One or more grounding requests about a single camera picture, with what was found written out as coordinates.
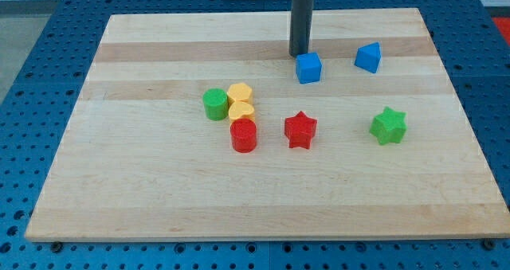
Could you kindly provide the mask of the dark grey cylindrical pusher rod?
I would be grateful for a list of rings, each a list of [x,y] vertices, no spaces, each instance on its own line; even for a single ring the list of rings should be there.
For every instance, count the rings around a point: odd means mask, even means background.
[[[292,57],[308,52],[314,0],[292,0],[289,28],[289,54]]]

